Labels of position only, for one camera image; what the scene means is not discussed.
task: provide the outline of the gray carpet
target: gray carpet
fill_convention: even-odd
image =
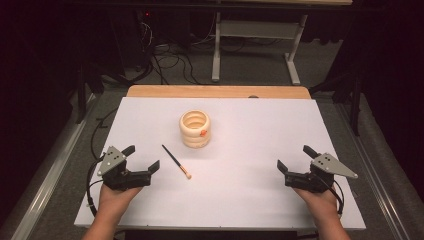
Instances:
[[[222,52],[221,81],[222,85],[290,85],[287,69],[282,58],[283,47],[287,43],[279,42],[272,45],[259,45],[257,42],[246,44],[240,51],[234,52],[239,43],[224,44],[226,51]],[[321,46],[318,42],[302,43],[295,58],[295,64],[303,86],[311,87],[322,82],[332,64],[340,44]],[[158,49],[162,53],[157,56],[163,67],[162,74],[169,84],[191,84],[189,62],[179,55],[165,52],[166,47]],[[192,48],[190,51],[179,49],[186,53],[193,65],[193,76],[201,83],[210,84],[212,49],[208,45]],[[127,77],[132,78],[137,73],[128,69]],[[159,75],[153,71],[139,84],[160,84]],[[105,84],[106,91],[98,96],[97,103],[92,113],[87,116],[87,124],[79,137],[70,156],[63,174],[61,175],[55,191],[42,213],[38,223],[33,229],[30,239],[80,239],[85,229],[73,225],[85,191],[85,178],[89,165],[93,161],[91,154],[91,138],[98,124],[97,118],[103,118],[119,105],[126,94],[126,89],[115,84]],[[367,177],[367,165],[361,160],[357,141],[363,143],[367,155],[372,159],[372,166],[378,174],[379,180],[385,187],[387,196],[393,203],[396,213],[405,228],[409,239],[424,239],[424,208],[415,190],[407,180],[402,169],[396,162],[390,148],[387,146],[378,125],[375,123],[372,112],[362,99],[359,119],[359,138],[352,137],[351,130],[346,126],[344,110],[348,105],[335,105],[332,103],[330,93],[314,96],[317,99],[324,122],[330,137],[342,162],[355,170],[360,176],[357,180],[349,181],[356,201],[367,226],[366,230],[350,231],[352,239],[408,239],[396,233],[396,228],[388,221],[387,213],[382,209],[381,201],[376,198],[378,191],[373,186],[373,178]],[[104,121],[110,126],[113,116]],[[101,128],[94,136],[93,148],[97,155],[103,147],[110,128]],[[46,176],[53,160],[46,159],[38,170],[26,193],[13,210],[8,221],[0,232],[0,239],[10,239],[20,219],[25,214],[33,197],[35,196],[44,176]]]

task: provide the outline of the paintbrush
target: paintbrush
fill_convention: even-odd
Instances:
[[[178,160],[174,157],[174,155],[172,155],[172,153],[169,152],[168,149],[163,144],[162,144],[162,147],[169,154],[169,156],[172,158],[172,160],[174,160],[174,162],[178,165],[178,167],[180,167],[181,170],[183,170],[183,172],[187,176],[187,178],[191,179],[191,174],[188,173],[187,170],[185,170],[185,168],[180,164],[180,162],[178,162]]]

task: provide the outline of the human arm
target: human arm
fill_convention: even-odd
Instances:
[[[122,192],[112,190],[103,184],[100,189],[99,209],[96,217],[82,239],[113,239],[116,226],[122,215],[124,215],[131,200],[141,189],[141,187],[131,188]]]
[[[297,188],[293,190],[306,202],[318,228],[320,239],[350,239],[340,222],[337,200],[329,190],[323,193],[311,193]]]

